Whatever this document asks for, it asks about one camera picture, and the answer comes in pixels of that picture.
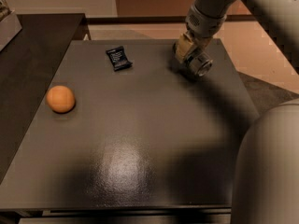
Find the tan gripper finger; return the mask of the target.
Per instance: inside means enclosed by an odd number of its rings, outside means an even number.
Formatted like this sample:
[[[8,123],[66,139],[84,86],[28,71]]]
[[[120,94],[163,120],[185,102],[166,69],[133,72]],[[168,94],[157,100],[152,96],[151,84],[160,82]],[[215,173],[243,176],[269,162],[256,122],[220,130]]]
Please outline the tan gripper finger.
[[[174,44],[175,57],[180,63],[185,63],[194,58],[197,50],[196,40],[189,31],[181,34]]]
[[[207,46],[209,45],[209,43],[212,40],[212,36],[210,37],[199,37],[196,39],[196,45],[197,45],[197,53],[201,54],[203,53]]]

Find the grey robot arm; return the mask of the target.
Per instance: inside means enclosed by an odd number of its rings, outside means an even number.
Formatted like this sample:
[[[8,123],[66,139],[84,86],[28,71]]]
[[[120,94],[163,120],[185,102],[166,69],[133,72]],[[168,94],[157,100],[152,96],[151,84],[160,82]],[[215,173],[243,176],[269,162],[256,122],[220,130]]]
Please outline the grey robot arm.
[[[175,57],[194,77],[211,64],[205,49],[235,0],[195,0]],[[299,67],[299,2],[241,0],[293,68]],[[299,224],[299,100],[262,115],[247,131],[237,155],[231,224]]]

